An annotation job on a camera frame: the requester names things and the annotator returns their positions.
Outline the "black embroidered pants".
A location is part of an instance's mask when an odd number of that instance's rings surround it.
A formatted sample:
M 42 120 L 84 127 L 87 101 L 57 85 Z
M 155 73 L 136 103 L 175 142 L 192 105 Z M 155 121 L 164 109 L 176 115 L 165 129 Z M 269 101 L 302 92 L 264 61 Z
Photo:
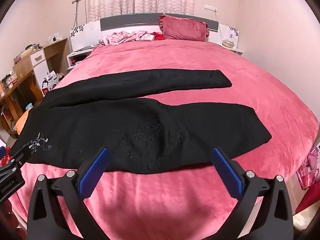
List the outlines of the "black embroidered pants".
M 231 85 L 219 70 L 185 69 L 77 81 L 52 90 L 29 111 L 10 154 L 29 146 L 30 163 L 79 168 L 105 147 L 111 154 L 110 169 L 136 174 L 210 163 L 215 147 L 236 158 L 272 137 L 254 109 L 219 102 L 171 106 L 151 98 Z

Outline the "orange plastic stool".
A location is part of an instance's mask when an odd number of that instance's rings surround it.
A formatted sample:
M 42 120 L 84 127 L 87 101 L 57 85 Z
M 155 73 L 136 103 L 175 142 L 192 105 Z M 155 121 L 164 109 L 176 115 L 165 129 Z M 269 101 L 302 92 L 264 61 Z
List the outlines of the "orange plastic stool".
M 17 131 L 17 134 L 20 135 L 24 125 L 25 125 L 25 122 L 28 118 L 28 114 L 29 114 L 29 111 L 30 109 L 26 110 L 22 116 L 16 121 L 16 131 Z

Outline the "pink velvet bed cover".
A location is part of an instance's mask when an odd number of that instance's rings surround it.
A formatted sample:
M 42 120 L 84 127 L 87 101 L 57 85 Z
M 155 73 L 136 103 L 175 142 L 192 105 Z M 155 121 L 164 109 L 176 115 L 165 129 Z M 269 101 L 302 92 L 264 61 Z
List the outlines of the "pink velvet bed cover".
M 201 239 L 235 206 L 210 164 L 220 147 L 244 169 L 290 178 L 319 122 L 268 72 L 216 44 L 184 40 L 98 46 L 31 110 L 16 152 L 32 144 L 11 198 L 26 219 L 40 174 L 111 152 L 86 205 L 111 239 Z

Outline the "pink plastic gift bag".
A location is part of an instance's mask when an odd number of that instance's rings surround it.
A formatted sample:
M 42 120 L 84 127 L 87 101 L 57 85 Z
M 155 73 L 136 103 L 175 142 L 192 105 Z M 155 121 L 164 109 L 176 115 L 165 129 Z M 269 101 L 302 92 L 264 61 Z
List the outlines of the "pink plastic gift bag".
M 300 165 L 296 171 L 298 182 L 302 190 L 308 189 L 316 182 L 319 175 L 318 161 L 319 147 L 313 146 L 302 165 Z

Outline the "wooden desk with shelves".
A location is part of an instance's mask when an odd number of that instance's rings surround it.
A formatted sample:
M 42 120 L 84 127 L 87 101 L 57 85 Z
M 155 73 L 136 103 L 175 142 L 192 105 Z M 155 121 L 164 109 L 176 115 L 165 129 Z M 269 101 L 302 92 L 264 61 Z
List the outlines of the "wooden desk with shelves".
M 54 71 L 56 74 L 67 75 L 66 56 L 70 53 L 67 39 L 55 41 L 41 49 L 44 50 L 49 73 Z M 10 136 L 16 138 L 16 121 L 26 111 L 29 103 L 39 105 L 44 95 L 37 84 L 30 55 L 13 66 L 13 71 L 17 74 L 17 81 L 1 96 L 1 125 Z

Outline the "red white cardboard box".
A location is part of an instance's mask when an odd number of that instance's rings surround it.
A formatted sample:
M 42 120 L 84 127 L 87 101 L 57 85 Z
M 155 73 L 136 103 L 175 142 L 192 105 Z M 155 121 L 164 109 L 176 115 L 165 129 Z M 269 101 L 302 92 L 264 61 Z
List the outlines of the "red white cardboard box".
M 52 91 L 59 84 L 59 79 L 56 72 L 50 72 L 46 77 L 44 77 L 41 85 L 41 90 L 44 95 L 49 91 Z

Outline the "white drawer cabinet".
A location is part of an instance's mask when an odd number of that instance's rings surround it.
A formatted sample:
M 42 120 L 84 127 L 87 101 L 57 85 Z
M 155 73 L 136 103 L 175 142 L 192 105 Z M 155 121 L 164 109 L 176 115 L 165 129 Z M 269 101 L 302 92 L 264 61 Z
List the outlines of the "white drawer cabinet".
M 30 60 L 37 84 L 39 88 L 42 89 L 42 83 L 44 81 L 44 78 L 49 74 L 49 68 L 44 54 L 44 50 L 41 49 L 31 54 Z

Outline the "white left nightstand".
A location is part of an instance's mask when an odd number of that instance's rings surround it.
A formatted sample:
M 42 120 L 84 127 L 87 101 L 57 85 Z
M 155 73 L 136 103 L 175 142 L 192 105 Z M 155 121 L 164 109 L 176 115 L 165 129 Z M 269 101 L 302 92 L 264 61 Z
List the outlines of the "white left nightstand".
M 79 25 L 70 30 L 72 52 L 67 55 L 68 69 L 74 68 L 77 63 L 73 59 L 79 55 L 88 55 L 101 39 L 100 21 L 93 21 Z

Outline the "white nightstand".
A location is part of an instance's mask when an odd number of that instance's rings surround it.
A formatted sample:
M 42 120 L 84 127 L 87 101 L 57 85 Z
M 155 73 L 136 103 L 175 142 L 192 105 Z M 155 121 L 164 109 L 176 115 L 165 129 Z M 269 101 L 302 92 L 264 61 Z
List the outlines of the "white nightstand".
M 93 21 L 79 25 L 70 30 L 72 52 L 67 55 L 68 69 L 74 68 L 77 63 L 73 59 L 79 55 L 88 55 L 101 39 L 100 21 Z
M 244 57 L 244 52 L 238 48 L 238 40 L 238 29 L 219 23 L 217 44 Z

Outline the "white right nightstand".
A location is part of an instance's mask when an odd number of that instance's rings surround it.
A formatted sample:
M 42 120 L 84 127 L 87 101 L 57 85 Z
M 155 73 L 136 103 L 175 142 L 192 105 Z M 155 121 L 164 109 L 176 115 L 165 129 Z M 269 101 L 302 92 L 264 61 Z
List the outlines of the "white right nightstand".
M 238 48 L 238 40 L 238 29 L 219 23 L 217 44 L 244 57 L 244 52 Z

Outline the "pink floral crumpled garment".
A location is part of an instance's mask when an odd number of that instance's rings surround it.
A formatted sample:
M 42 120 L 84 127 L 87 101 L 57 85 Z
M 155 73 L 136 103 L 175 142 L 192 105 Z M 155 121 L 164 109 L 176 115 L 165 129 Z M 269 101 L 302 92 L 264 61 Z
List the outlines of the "pink floral crumpled garment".
M 153 41 L 155 36 L 148 33 L 147 31 L 120 31 L 115 32 L 111 35 L 107 35 L 102 37 L 99 40 L 99 44 L 104 46 L 115 46 L 122 43 L 134 42 L 134 41 Z

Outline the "red garment on bed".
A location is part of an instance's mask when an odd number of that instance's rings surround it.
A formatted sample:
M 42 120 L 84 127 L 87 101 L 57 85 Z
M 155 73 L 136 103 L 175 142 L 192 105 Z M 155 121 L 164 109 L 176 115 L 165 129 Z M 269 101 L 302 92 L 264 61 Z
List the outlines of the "red garment on bed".
M 158 32 L 153 32 L 151 33 L 150 35 L 152 35 L 154 37 L 154 41 L 157 41 L 157 40 L 164 40 L 165 37 L 162 33 L 158 33 Z

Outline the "dark pink ruffled pillow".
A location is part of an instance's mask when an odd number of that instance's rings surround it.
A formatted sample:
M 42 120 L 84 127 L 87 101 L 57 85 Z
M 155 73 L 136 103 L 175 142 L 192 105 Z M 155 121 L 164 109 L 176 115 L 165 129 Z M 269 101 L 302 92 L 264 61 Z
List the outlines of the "dark pink ruffled pillow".
M 165 39 L 206 42 L 209 37 L 206 22 L 166 14 L 159 16 L 158 22 Z

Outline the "grey white headboard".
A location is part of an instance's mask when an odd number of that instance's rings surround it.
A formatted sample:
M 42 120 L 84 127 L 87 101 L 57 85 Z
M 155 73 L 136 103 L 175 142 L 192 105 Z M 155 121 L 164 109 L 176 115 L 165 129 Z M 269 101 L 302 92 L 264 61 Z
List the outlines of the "grey white headboard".
M 111 17 L 105 17 L 100 19 L 100 30 L 101 33 L 104 31 L 111 31 L 114 29 L 124 28 L 124 27 L 135 27 L 135 26 L 147 26 L 147 25 L 157 25 L 159 22 L 159 17 L 162 13 L 138 13 L 138 14 L 126 14 L 117 15 Z M 206 18 L 182 15 L 182 14 L 168 14 L 170 16 L 178 18 L 190 18 L 192 20 L 206 22 L 208 24 L 208 30 L 213 32 L 218 32 L 219 23 L 215 20 L 210 20 Z

